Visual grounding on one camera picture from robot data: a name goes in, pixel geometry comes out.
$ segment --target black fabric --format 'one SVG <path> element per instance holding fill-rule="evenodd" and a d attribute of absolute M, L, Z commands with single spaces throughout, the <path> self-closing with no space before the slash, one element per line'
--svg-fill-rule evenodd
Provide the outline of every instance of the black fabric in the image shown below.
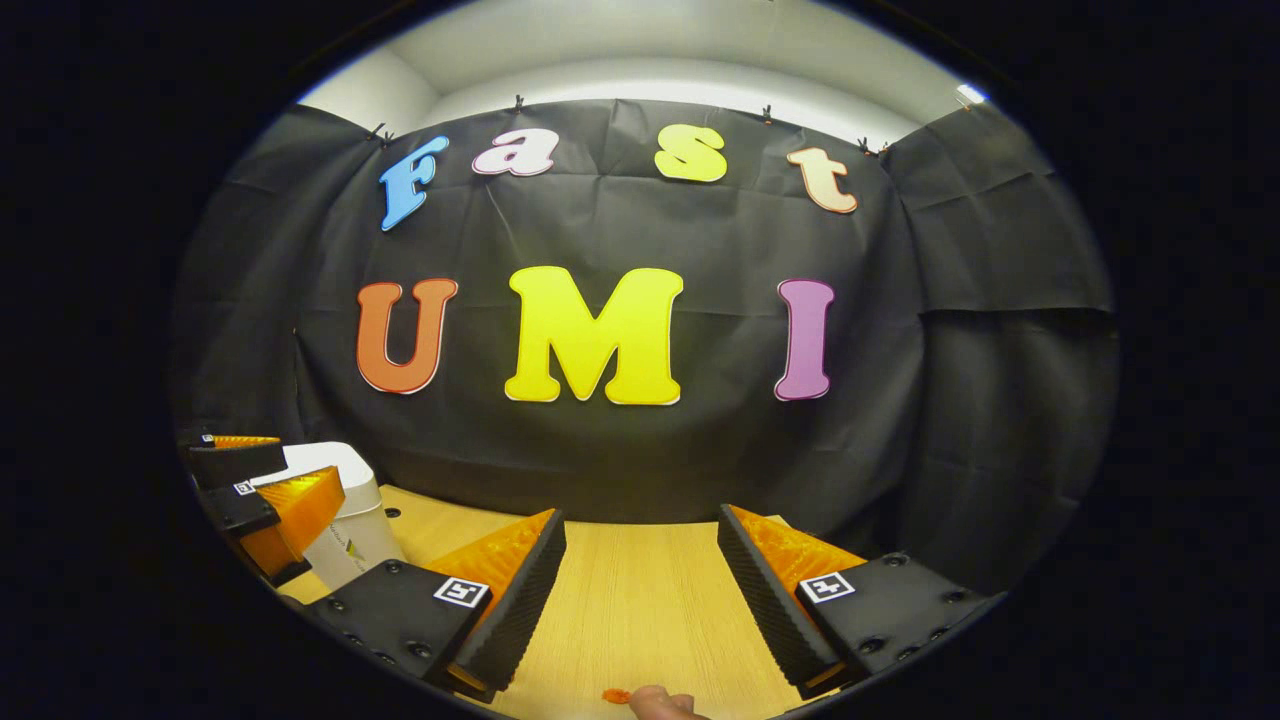
<path fill-rule="evenodd" d="M 232 173 L 193 242 L 175 307 L 179 425 L 340 439 L 383 482 L 516 514 L 554 506 L 573 520 L 705 521 L 731 502 L 855 551 L 867 552 L 874 536 L 991 592 L 988 583 L 1042 550 L 1092 478 L 1105 423 L 1078 432 L 1073 423 L 1106 418 L 1115 375 L 1092 370 L 1107 350 L 1082 350 L 1097 346 L 1096 336 L 1038 315 L 1052 309 L 1106 324 L 1106 275 L 1083 217 L 1025 135 L 989 108 L 974 110 L 877 158 L 812 129 L 677 102 L 486 113 L 385 150 L 346 120 L 296 108 Z M 658 131 L 672 123 L 721 133 L 724 178 L 658 173 Z M 559 133 L 550 170 L 471 170 L 494 137 L 530 127 Z M 449 147 L 435 155 L 425 204 L 381 232 L 379 177 L 439 135 Z M 809 199 L 786 155 L 810 146 L 845 163 L 840 184 L 858 197 L 855 213 Z M 559 400 L 508 400 L 520 333 L 508 279 L 532 265 L 567 268 L 593 313 L 634 268 L 680 274 L 671 366 L 681 400 L 611 404 L 603 384 L 616 359 L 585 402 L 568 393 L 556 361 Z M 460 291 L 447 305 L 434 380 L 410 396 L 374 391 L 356 368 L 356 295 L 374 282 L 404 290 L 388 347 L 403 363 L 417 315 L 408 291 L 436 277 Z M 781 402 L 773 384 L 785 372 L 787 314 L 776 288 L 791 278 L 836 291 L 832 387 L 818 400 Z M 945 319 L 959 310 L 980 318 Z M 983 331 L 1007 311 L 1027 314 L 1044 342 L 1016 350 Z M 1009 386 L 1021 377 L 1010 373 L 1034 382 Z M 1066 400 L 1016 405 L 1020 387 Z M 995 400 L 1010 413 L 984 415 Z M 1029 410 L 1042 421 L 1018 415 Z M 983 441 L 969 443 L 975 429 Z M 1025 459 L 1042 448 L 1053 451 L 1038 465 L 968 480 L 970 505 L 938 518 L 950 511 L 943 498 L 959 496 L 957 480 L 934 465 L 1004 469 L 991 452 Z M 978 498 L 991 493 L 1006 505 L 984 514 Z M 989 571 L 952 552 L 970 541 Z"/>

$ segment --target white container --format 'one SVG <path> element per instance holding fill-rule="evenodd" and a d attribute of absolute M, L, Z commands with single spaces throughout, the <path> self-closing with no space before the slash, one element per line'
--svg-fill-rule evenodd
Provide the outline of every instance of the white container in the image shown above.
<path fill-rule="evenodd" d="M 333 524 L 302 552 L 330 591 L 355 580 L 384 560 L 404 560 L 399 543 L 392 537 L 392 525 L 383 514 L 383 496 L 378 492 L 374 470 L 353 447 L 344 442 L 287 445 L 284 461 L 287 470 L 252 478 L 250 484 L 257 487 L 330 465 L 338 468 L 347 500 Z"/>

